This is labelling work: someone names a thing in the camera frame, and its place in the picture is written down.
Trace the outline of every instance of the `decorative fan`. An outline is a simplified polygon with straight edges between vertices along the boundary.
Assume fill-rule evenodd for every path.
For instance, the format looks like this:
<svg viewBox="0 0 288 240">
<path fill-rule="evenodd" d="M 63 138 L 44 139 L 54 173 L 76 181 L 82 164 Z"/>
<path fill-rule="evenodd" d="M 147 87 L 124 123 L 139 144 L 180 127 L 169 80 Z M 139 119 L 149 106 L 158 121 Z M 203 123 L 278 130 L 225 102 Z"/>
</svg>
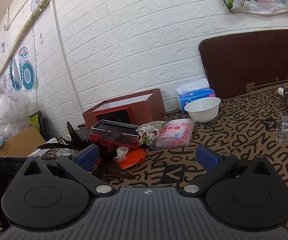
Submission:
<svg viewBox="0 0 288 240">
<path fill-rule="evenodd" d="M 21 63 L 20 63 L 20 76 L 21 76 L 21 83 L 23 84 L 24 73 L 23 73 L 23 68 L 22 68 L 22 64 Z"/>
<path fill-rule="evenodd" d="M 32 0 L 31 3 L 31 11 L 33 12 L 35 10 L 35 8 L 37 7 L 37 5 L 41 2 L 42 0 Z"/>
<path fill-rule="evenodd" d="M 1 76 L 1 83 L 4 89 L 7 89 L 7 77 L 5 74 Z"/>
<path fill-rule="evenodd" d="M 23 47 L 22 49 L 20 49 L 19 51 L 19 60 L 20 63 L 23 65 L 23 63 L 25 61 L 28 61 L 28 50 L 26 47 Z"/>
<path fill-rule="evenodd" d="M 23 72 L 23 86 L 27 90 L 32 90 L 34 86 L 34 70 L 29 61 L 25 61 L 22 66 L 22 72 Z"/>
<path fill-rule="evenodd" d="M 5 52 L 5 41 L 2 42 L 1 49 L 2 49 L 2 52 L 4 53 Z"/>
<path fill-rule="evenodd" d="M 6 89 L 9 92 L 12 92 L 14 90 L 13 85 L 12 85 L 12 80 L 10 78 L 6 82 Z"/>
<path fill-rule="evenodd" d="M 11 62 L 10 62 L 10 79 L 12 81 L 13 88 L 15 90 L 21 90 L 22 85 L 20 83 L 20 76 L 19 72 L 17 70 L 15 58 L 12 57 Z"/>
</svg>

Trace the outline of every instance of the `pink package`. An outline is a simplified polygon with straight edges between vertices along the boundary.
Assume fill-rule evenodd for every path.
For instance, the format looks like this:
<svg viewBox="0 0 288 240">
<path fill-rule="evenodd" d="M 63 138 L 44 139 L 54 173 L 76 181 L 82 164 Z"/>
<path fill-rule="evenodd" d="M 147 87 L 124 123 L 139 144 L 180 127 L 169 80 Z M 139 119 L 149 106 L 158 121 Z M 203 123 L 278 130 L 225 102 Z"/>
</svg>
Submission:
<svg viewBox="0 0 288 240">
<path fill-rule="evenodd" d="M 155 146 L 157 148 L 187 147 L 191 140 L 194 121 L 190 118 L 165 123 Z"/>
</svg>

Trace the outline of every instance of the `blue clip pad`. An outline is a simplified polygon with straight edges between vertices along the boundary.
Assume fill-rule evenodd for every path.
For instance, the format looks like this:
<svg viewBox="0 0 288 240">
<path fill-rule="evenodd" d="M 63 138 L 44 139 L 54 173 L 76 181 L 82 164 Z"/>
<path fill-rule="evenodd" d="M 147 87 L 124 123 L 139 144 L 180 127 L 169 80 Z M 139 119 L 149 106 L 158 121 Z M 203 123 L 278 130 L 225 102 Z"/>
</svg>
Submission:
<svg viewBox="0 0 288 240">
<path fill-rule="evenodd" d="M 82 150 L 72 160 L 85 171 L 90 171 L 96 164 L 99 157 L 99 148 L 97 147 L 97 145 L 92 145 L 92 147 L 87 147 L 86 149 Z"/>
<path fill-rule="evenodd" d="M 219 154 L 211 149 L 203 146 L 198 146 L 195 152 L 196 161 L 206 170 L 210 171 L 220 164 Z"/>
</svg>

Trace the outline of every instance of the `tissue box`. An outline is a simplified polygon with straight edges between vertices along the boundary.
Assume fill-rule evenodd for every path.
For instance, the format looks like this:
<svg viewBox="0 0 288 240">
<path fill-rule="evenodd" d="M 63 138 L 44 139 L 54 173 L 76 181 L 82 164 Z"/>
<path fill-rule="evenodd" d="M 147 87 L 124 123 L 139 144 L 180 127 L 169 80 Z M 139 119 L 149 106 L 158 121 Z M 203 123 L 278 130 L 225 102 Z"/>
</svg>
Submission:
<svg viewBox="0 0 288 240">
<path fill-rule="evenodd" d="M 215 92 L 213 89 L 199 89 L 186 92 L 178 95 L 177 97 L 179 98 L 182 113 L 187 114 L 187 112 L 184 110 L 184 106 L 200 98 L 215 97 Z"/>
</svg>

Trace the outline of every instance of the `packaging box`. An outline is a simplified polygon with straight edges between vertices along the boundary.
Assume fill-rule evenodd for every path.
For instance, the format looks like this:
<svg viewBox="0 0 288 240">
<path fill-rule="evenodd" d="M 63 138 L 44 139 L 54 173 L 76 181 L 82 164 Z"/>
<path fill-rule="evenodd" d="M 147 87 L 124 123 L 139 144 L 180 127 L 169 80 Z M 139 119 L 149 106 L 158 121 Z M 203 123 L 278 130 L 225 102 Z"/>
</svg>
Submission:
<svg viewBox="0 0 288 240">
<path fill-rule="evenodd" d="M 165 113 L 161 91 L 151 89 L 102 101 L 83 113 L 87 127 L 100 120 L 142 125 L 159 121 Z"/>
<path fill-rule="evenodd" d="M 0 156 L 27 157 L 44 143 L 45 140 L 32 125 L 5 141 L 0 147 Z"/>
</svg>

